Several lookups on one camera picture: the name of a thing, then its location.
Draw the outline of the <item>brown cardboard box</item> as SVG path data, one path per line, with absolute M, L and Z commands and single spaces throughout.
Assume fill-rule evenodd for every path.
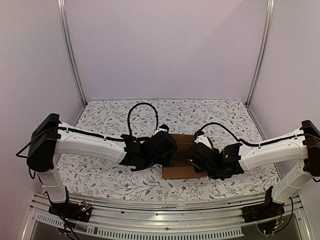
M 170 163 L 162 167 L 164 179 L 182 180 L 207 177 L 205 171 L 196 172 L 187 158 L 189 148 L 195 143 L 195 137 L 189 134 L 171 134 L 177 143 L 177 150 L 171 157 Z

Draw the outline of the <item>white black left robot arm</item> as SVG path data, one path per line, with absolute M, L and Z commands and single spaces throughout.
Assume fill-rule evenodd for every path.
M 15 156 L 25 159 L 28 168 L 39 176 L 55 209 L 63 217 L 70 217 L 75 211 L 74 205 L 68 201 L 68 191 L 56 167 L 62 154 L 100 158 L 135 172 L 154 165 L 167 166 L 177 149 L 178 144 L 166 125 L 157 127 L 151 137 L 130 134 L 111 137 L 76 128 L 51 113 Z

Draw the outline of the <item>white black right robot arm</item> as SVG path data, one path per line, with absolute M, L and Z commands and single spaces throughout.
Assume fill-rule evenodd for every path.
M 258 208 L 262 218 L 269 218 L 278 210 L 278 205 L 284 204 L 305 183 L 319 177 L 320 131 L 310 120 L 304 120 L 300 128 L 280 137 L 258 143 L 237 138 L 236 143 L 218 150 L 200 129 L 187 151 L 187 160 L 197 171 L 204 171 L 215 180 L 228 179 L 260 166 L 295 160 L 295 166 L 269 190 L 268 200 Z

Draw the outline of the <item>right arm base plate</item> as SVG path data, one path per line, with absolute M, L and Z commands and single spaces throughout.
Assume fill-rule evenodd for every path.
M 265 192 L 264 202 L 245 206 L 241 209 L 242 217 L 245 223 L 275 218 L 268 222 L 258 223 L 258 230 L 264 235 L 271 235 L 276 232 L 282 222 L 283 214 L 285 213 L 284 204 L 276 203 L 272 197 L 273 186 L 269 187 Z

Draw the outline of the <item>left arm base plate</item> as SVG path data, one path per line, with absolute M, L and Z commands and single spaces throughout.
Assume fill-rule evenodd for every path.
M 47 194 L 50 207 L 48 212 L 56 215 L 61 219 L 71 219 L 75 221 L 88 223 L 92 214 L 92 205 L 81 201 L 79 203 L 70 202 L 69 192 L 67 187 L 64 187 L 65 200 L 60 203 L 52 202 L 50 195 Z

